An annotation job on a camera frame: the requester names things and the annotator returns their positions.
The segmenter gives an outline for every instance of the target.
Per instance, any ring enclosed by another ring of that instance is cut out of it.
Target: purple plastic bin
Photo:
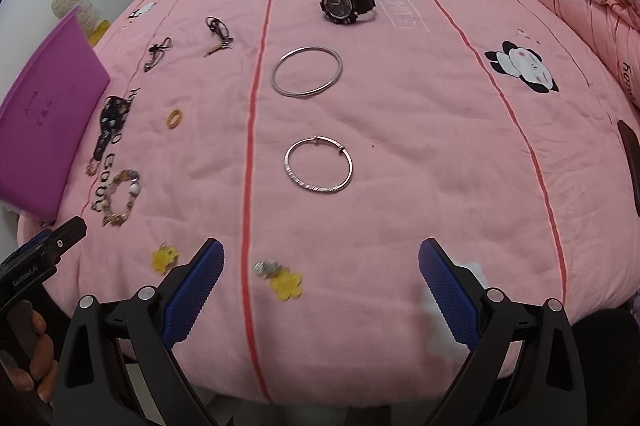
[[[110,80],[77,12],[40,44],[0,106],[0,200],[46,222],[58,215],[80,139]]]

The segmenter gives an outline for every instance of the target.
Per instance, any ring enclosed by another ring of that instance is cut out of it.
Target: watch face
[[[329,15],[342,20],[351,15],[353,4],[351,0],[324,0],[324,8]]]

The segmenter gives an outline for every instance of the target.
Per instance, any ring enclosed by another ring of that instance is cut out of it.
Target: yellow flower
[[[292,273],[289,269],[281,269],[271,278],[269,285],[279,300],[287,301],[289,298],[298,298],[302,294],[302,276]]]
[[[166,243],[160,246],[160,249],[154,251],[152,266],[156,273],[164,275],[167,269],[173,267],[178,261],[180,252],[173,246],[167,246]]]

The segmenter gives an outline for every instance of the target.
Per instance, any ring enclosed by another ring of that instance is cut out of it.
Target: plush toy
[[[51,10],[59,19],[76,6],[80,6],[78,22],[93,47],[100,41],[111,24],[104,19],[90,0],[53,0],[51,2]]]

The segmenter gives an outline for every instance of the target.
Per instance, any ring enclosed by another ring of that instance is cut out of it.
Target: metal bolt
[[[88,309],[89,307],[91,307],[91,305],[94,304],[94,299],[91,296],[84,296],[81,300],[80,300],[80,307],[83,309]]]
[[[486,297],[493,302],[499,303],[504,300],[504,292],[500,291],[500,289],[489,289],[486,292]]]
[[[562,310],[562,303],[556,300],[555,298],[551,298],[548,301],[549,308],[554,312],[560,312]]]
[[[156,289],[153,287],[143,287],[138,291],[138,298],[141,300],[151,300],[156,293]]]

